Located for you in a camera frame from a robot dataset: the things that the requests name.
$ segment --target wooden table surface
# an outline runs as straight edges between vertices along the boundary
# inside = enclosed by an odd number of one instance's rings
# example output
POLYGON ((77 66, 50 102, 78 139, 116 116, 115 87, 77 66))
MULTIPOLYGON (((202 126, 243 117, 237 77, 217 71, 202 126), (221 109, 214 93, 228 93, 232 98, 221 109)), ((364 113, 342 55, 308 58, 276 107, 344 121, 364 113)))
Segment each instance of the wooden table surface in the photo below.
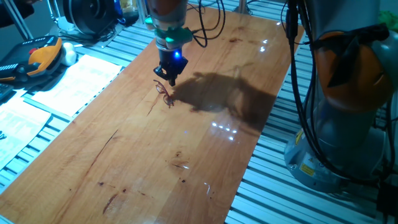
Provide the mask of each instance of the wooden table surface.
MULTIPOLYGON (((218 11, 203 17, 212 27, 218 11)), ((200 27, 196 11, 186 26, 200 27)), ((189 63, 171 88, 153 73, 159 53, 149 44, 0 196, 0 214, 18 224, 223 223, 289 46, 276 21, 227 12, 218 39, 183 54, 189 63)))

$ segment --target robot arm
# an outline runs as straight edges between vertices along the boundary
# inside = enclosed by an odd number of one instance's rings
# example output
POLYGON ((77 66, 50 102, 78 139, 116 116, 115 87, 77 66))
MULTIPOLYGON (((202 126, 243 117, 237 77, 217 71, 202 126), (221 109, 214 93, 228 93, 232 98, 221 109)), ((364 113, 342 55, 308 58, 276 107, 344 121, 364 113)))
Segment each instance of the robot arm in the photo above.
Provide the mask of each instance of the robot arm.
POLYGON ((188 0, 148 0, 150 17, 145 20, 149 29, 155 29, 160 62, 154 72, 171 86, 188 63, 182 55, 182 46, 192 41, 192 33, 183 29, 188 0))

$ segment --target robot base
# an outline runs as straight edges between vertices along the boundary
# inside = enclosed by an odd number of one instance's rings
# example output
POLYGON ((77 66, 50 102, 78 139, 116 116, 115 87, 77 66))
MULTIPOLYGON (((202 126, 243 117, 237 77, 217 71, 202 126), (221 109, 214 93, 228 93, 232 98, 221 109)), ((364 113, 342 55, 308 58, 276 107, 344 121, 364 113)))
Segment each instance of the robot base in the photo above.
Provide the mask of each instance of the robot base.
MULTIPOLYGON (((341 170, 362 179, 374 178, 384 155, 385 134, 378 129, 371 129, 369 134, 357 149, 339 149, 319 140, 322 150, 341 154, 344 158, 329 160, 341 170)), ((324 193, 338 193, 349 187, 349 182, 328 170, 312 152, 307 138, 302 131, 291 139, 285 148, 285 163, 290 173, 303 185, 324 193)))

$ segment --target paper sheet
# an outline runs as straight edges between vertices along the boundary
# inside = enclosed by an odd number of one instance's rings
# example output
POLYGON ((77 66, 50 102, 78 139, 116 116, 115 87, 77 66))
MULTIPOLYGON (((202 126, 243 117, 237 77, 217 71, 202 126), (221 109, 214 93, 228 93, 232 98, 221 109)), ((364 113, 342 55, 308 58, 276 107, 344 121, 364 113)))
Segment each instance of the paper sheet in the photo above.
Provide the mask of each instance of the paper sheet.
POLYGON ((32 100, 73 116, 118 75, 121 68, 122 66, 84 55, 68 68, 54 88, 36 93, 32 100))
POLYGON ((11 161, 41 131, 51 114, 14 98, 0 106, 0 169, 11 161))

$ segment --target burn mark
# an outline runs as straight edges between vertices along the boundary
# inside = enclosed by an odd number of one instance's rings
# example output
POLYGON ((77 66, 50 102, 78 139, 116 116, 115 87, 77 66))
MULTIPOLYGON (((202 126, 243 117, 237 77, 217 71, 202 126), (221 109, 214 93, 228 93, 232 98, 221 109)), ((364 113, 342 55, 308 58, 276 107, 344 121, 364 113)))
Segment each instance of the burn mark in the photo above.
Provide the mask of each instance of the burn mark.
POLYGON ((249 40, 249 43, 250 43, 250 44, 259 44, 260 42, 259 42, 259 41, 256 41, 256 40, 249 40))
POLYGON ((243 41, 242 39, 239 39, 239 38, 236 38, 236 37, 233 37, 233 38, 231 38, 230 40, 229 40, 229 42, 231 42, 231 43, 235 43, 235 42, 238 42, 238 41, 243 41))
POLYGON ((102 214, 105 214, 105 212, 106 212, 106 210, 108 209, 109 205, 112 203, 113 199, 116 198, 116 196, 118 196, 118 195, 117 195, 117 194, 114 194, 114 195, 110 198, 110 200, 109 200, 109 201, 107 202, 107 204, 105 205, 102 214))

